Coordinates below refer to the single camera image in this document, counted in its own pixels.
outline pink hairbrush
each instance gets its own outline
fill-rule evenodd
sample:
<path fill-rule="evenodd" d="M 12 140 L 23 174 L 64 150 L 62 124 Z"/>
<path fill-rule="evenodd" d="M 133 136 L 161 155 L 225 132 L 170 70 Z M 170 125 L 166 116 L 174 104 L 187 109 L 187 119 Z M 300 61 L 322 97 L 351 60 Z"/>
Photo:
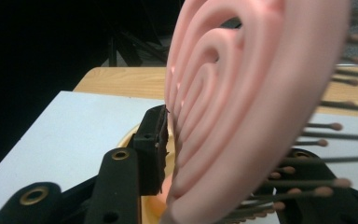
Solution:
<path fill-rule="evenodd" d="M 176 159 L 161 223 L 215 222 L 267 178 L 321 102 L 350 9 L 349 0 L 185 1 L 167 65 Z M 219 28 L 231 18 L 240 29 Z"/>

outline swirl pattern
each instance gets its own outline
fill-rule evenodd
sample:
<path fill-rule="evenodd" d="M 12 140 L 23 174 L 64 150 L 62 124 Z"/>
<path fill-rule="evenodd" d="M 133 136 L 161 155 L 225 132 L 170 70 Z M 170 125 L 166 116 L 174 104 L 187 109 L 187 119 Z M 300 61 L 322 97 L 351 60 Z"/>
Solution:
<path fill-rule="evenodd" d="M 185 1 L 166 74 L 176 159 L 162 223 L 218 220 L 279 163 L 331 78 L 350 6 Z M 221 27 L 232 18 L 240 29 Z"/>

